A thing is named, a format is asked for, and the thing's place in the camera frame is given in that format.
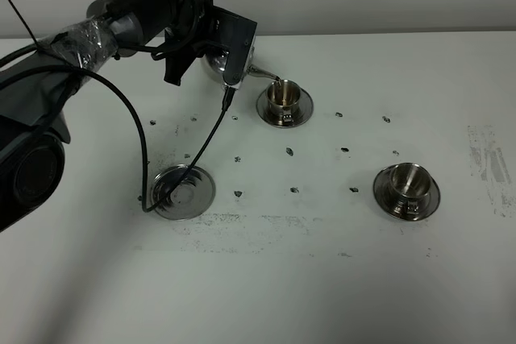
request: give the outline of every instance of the black cable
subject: black cable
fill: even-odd
[[[12,52],[11,54],[7,54],[3,58],[0,59],[0,68],[3,68],[5,65],[9,64],[13,60],[17,60],[20,56],[25,56],[29,52],[33,52],[37,49],[35,44],[29,44],[28,46],[25,46],[24,48],[19,48],[15,52]]]
[[[136,129],[138,130],[139,135],[139,141],[142,151],[142,210],[145,213],[151,212],[154,209],[156,209],[159,205],[161,205],[168,197],[169,195],[179,186],[179,184],[186,178],[186,176],[190,173],[192,168],[195,166],[197,161],[201,158],[202,153],[206,150],[208,147],[208,144],[210,143],[211,139],[213,138],[216,130],[220,126],[220,123],[222,122],[225,113],[229,109],[229,106],[231,104],[231,101],[233,99],[233,96],[235,95],[235,90],[232,88],[227,88],[226,93],[224,94],[223,99],[223,108],[220,116],[218,117],[217,122],[214,125],[214,128],[211,130],[210,134],[208,135],[208,138],[204,142],[204,144],[201,147],[201,150],[196,154],[196,156],[193,158],[192,163],[189,165],[189,167],[185,170],[181,178],[174,184],[174,186],[154,205],[147,208],[147,186],[148,186],[148,153],[147,153],[147,140],[145,139],[145,132],[144,127],[142,126],[141,121],[139,120],[138,114],[136,113],[135,108],[133,105],[129,102],[127,97],[111,82],[109,82],[106,78],[98,75],[97,73],[94,73],[90,70],[87,70],[85,68],[78,68],[78,67],[71,67],[64,64],[51,64],[47,66],[39,66],[37,68],[30,68],[28,70],[25,70],[23,72],[20,72],[18,74],[15,74],[14,76],[4,80],[2,83],[0,83],[0,90],[5,89],[6,87],[13,85],[15,82],[22,80],[23,78],[33,76],[35,74],[41,74],[41,73],[49,73],[49,72],[59,72],[59,73],[72,73],[72,74],[78,74],[85,77],[91,77],[94,80],[97,80],[104,84],[109,90],[111,90],[127,107],[129,110],[129,113],[131,114]],[[52,125],[52,122],[54,119],[59,115],[59,113],[62,111],[63,106],[65,102],[68,100],[68,97],[72,94],[74,88],[76,85],[72,82],[67,86],[65,91],[61,94],[59,97],[57,103],[52,107],[50,113],[48,114],[47,118],[44,120],[44,122],[38,126],[21,144],[21,146],[15,151],[13,156],[15,158],[21,158],[24,156],[24,151],[27,149],[27,145],[32,145],[37,139],[43,135],[43,133]],[[0,176],[3,174],[3,166],[0,166]]]
[[[22,21],[23,25],[25,26],[25,28],[27,29],[29,35],[31,36],[32,40],[34,41],[34,45],[37,47],[37,48],[40,48],[40,45],[38,44],[38,41],[36,40],[34,34],[32,34],[32,30],[31,28],[29,27],[29,25],[27,24],[27,22],[25,22],[25,19],[23,18],[23,16],[19,13],[18,9],[16,8],[15,4],[13,3],[12,0],[7,0],[10,4],[10,6],[12,7],[12,9],[15,11],[15,13],[18,15],[18,18],[19,20]]]

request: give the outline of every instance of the white tabletop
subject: white tabletop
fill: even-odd
[[[87,83],[64,109],[60,186],[0,234],[0,342],[514,342],[515,58],[514,32],[260,37],[255,63],[308,91],[314,115],[267,125],[268,82],[246,79],[199,162],[214,202],[183,222],[141,213],[135,125]],[[198,62],[180,88],[144,54],[100,73],[144,122],[149,180],[218,117]],[[439,184],[426,221],[375,202],[375,175],[400,162]]]

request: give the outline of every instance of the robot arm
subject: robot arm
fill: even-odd
[[[238,89],[256,31],[256,23],[213,5],[213,0],[97,0],[89,19],[39,41],[38,50],[0,72],[0,230],[44,203],[60,182],[65,165],[62,143],[70,134],[62,113],[27,147],[65,90],[76,93],[89,79],[46,72],[2,88],[5,80],[45,65],[68,64],[97,72],[112,56],[136,51],[165,59],[168,83],[179,85],[195,58],[208,50],[228,53],[223,81]],[[165,30],[165,42],[145,46]]]

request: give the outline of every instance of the stain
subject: stain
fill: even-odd
[[[515,215],[516,192],[493,127],[468,126],[468,137],[471,175],[484,183],[493,214]]]
[[[190,235],[192,231],[188,227],[177,227],[173,229],[179,235]]]
[[[305,225],[303,224],[302,220],[298,217],[288,216],[285,217],[285,220],[287,222],[288,227],[299,227],[300,229],[305,228]]]
[[[206,219],[216,224],[240,223],[240,215],[237,213],[213,213],[211,215],[202,215],[197,218],[199,223],[203,223]]]

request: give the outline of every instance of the metal saucer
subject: metal saucer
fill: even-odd
[[[430,185],[427,191],[428,197],[425,201],[419,201],[423,203],[418,205],[418,201],[407,200],[407,197],[402,197],[394,194],[391,185],[390,175],[393,169],[398,167],[400,164],[391,165],[385,169],[382,169],[372,184],[372,192],[378,205],[389,215],[401,219],[403,221],[421,221],[430,217],[439,207],[441,202],[441,192],[439,186],[435,180],[428,174],[430,178]]]
[[[314,112],[314,101],[312,97],[302,88],[301,96],[299,98],[299,109],[292,114],[290,121],[284,121],[281,116],[273,114],[269,108],[267,101],[267,89],[262,92],[256,101],[256,110],[258,115],[267,124],[275,126],[276,128],[295,128],[308,121]]]
[[[151,187],[152,204],[157,203],[172,188],[187,168],[188,165],[178,164],[156,176]],[[214,198],[215,182],[210,174],[202,168],[193,167],[190,174],[156,212],[171,221],[191,219],[204,213]]]

